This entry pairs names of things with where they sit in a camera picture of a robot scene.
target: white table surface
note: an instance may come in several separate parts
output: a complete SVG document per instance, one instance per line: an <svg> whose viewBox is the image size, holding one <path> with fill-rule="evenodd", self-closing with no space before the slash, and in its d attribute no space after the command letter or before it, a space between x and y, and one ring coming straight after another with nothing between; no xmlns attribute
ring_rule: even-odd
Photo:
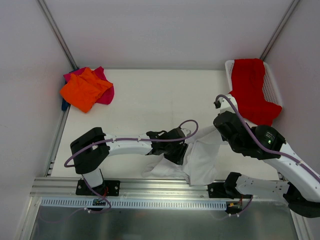
<svg viewBox="0 0 320 240"><path fill-rule="evenodd" d="M104 73L114 85L114 99L110 105L96 103L88 113L71 106L52 177L80 177L73 167L65 168L64 162L71 156L70 143L94 127L102 127L109 134L138 135L169 131L194 119L204 128L212 125L219 113L213 104L216 96L229 92L225 71L108 69ZM184 127L195 129L192 123ZM116 155L107 157L100 168L105 178L141 179L146 165L161 158ZM273 167L234 153L229 145L220 147L216 168L217 180L225 180L230 172L264 180L279 179Z"/></svg>

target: metal pole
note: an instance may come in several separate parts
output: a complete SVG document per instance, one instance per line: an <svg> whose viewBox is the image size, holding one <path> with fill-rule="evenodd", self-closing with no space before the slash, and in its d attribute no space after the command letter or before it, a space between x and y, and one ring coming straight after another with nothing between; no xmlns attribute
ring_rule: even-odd
<svg viewBox="0 0 320 240"><path fill-rule="evenodd" d="M282 30L284 29L284 26L287 24L289 18L291 17L291 15L293 14L294 10L296 9L296 7L298 6L298 3L301 0L293 0L288 9L286 10L285 14L283 15L280 23L278 24L278 26L276 27L275 31L272 34L272 37L270 38L269 42L267 43L266 47L264 48L260 59L262 61L265 61L268 53L270 52L271 48L273 47L273 45L275 44L275 41L277 40L277 38L279 37L280 33L282 32Z"/></svg>
<svg viewBox="0 0 320 240"><path fill-rule="evenodd" d="M56 39L58 40L67 60L69 61L71 67L73 68L73 70L76 70L78 69L78 66L76 64L76 61L74 60L74 58L72 57L72 54L66 44L66 41L64 40L58 26L57 26L57 23L56 21L54 20L45 0L36 0L46 18L46 20L48 21Z"/></svg>

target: gray floor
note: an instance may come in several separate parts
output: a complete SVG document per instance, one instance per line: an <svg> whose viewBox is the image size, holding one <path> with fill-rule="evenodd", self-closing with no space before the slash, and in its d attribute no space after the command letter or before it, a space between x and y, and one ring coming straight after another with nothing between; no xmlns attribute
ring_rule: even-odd
<svg viewBox="0 0 320 240"><path fill-rule="evenodd" d="M42 207L48 221L76 208ZM112 209L104 214L77 212L61 223L37 220L32 240L297 240L290 211L253 202L239 218L207 210Z"/></svg>

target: pink cloth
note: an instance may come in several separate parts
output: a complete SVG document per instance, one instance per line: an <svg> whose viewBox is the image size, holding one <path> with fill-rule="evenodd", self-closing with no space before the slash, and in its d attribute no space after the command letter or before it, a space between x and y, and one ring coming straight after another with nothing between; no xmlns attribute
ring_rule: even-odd
<svg viewBox="0 0 320 240"><path fill-rule="evenodd" d="M85 67L80 68L76 71L67 73L64 76L64 79L68 83L71 78L71 74L75 74L76 76L81 75L85 71ZM98 67L96 70L94 70L95 75L100 78L101 80L108 81L105 74L104 74L104 68L102 66ZM96 101L96 103L99 104L110 104L115 96L115 88L112 86L109 89L107 89L102 96Z"/></svg>

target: orange cloth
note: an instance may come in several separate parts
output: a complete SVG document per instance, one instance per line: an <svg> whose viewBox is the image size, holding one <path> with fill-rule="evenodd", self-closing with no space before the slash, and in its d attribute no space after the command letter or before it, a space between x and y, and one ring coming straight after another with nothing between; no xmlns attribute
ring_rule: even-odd
<svg viewBox="0 0 320 240"><path fill-rule="evenodd" d="M112 86L111 82L101 80L86 67L81 75L71 74L70 81L60 90L60 94L68 103L87 113Z"/></svg>

